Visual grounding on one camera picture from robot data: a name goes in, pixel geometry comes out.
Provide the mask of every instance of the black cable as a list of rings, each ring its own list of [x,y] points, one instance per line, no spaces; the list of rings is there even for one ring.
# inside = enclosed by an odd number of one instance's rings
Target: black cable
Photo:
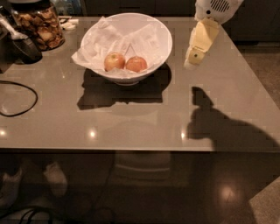
[[[28,87],[24,84],[21,84],[21,83],[15,82],[15,81],[9,81],[9,80],[0,80],[0,84],[20,86],[22,88],[29,89],[30,91],[32,91],[35,94],[34,103],[28,109],[21,111],[19,113],[16,113],[16,114],[11,114],[11,115],[7,115],[7,114],[3,113],[2,111],[0,111],[0,116],[6,116],[6,117],[20,116],[20,115],[26,113],[27,111],[31,110],[36,105],[36,103],[38,101],[38,94],[33,88]]]

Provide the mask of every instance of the cabinet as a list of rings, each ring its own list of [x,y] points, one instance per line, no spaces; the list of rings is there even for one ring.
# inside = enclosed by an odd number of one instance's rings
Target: cabinet
[[[223,25],[233,41],[280,41],[280,1],[244,0]]]
[[[139,12],[156,17],[193,17],[196,0],[84,0],[89,16]],[[223,25],[233,41],[280,41],[280,1],[244,0]]]

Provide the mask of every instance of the gray table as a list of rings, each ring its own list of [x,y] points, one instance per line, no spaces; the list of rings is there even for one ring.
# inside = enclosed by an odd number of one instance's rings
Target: gray table
[[[66,43],[32,65],[12,65],[1,80],[38,92],[28,113],[0,117],[3,149],[280,151],[280,111],[228,35],[221,31],[203,63],[183,68],[189,17],[160,17],[173,49],[166,63],[134,87],[120,87],[71,56],[98,17],[80,17]],[[1,110],[18,112],[34,96],[0,86]]]

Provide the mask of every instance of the dried food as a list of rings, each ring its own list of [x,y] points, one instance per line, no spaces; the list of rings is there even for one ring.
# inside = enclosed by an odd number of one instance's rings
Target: dried food
[[[22,25],[35,38],[40,50],[45,51],[64,42],[60,22],[53,7],[29,13],[14,11],[18,25]]]
[[[33,20],[32,20],[33,24],[36,25],[36,26],[40,26],[40,25],[43,25],[44,24],[44,21],[42,18],[40,17],[35,17]]]
[[[58,37],[56,37],[55,40],[50,41],[50,42],[48,43],[48,46],[51,47],[51,48],[57,47],[57,46],[60,45],[60,42],[61,42],[61,41],[62,41],[62,38],[58,36]]]
[[[21,25],[24,27],[28,27],[30,26],[30,22],[28,20],[22,19],[21,20]]]
[[[43,10],[41,13],[42,17],[45,19],[51,18],[53,16],[53,12],[51,9]]]
[[[46,42],[53,38],[53,34],[49,32],[48,28],[40,26],[38,28],[38,35]]]
[[[44,40],[41,39],[41,38],[36,38],[36,41],[37,41],[39,44],[41,44],[41,45],[44,45],[44,44],[45,44]]]
[[[30,15],[29,13],[20,14],[19,17],[30,22],[33,20],[32,15]]]

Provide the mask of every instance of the black object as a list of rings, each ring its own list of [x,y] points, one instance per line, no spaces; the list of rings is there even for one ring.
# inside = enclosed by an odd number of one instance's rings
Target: black object
[[[10,41],[13,45],[13,55],[17,59],[22,60],[23,63],[32,64],[42,59],[42,52],[37,48],[31,38],[16,40],[10,38]]]
[[[2,5],[0,5],[0,14],[7,19],[8,23],[11,26],[16,26],[17,25],[13,16]]]
[[[4,73],[15,61],[11,53],[12,48],[7,31],[0,27],[0,74]]]

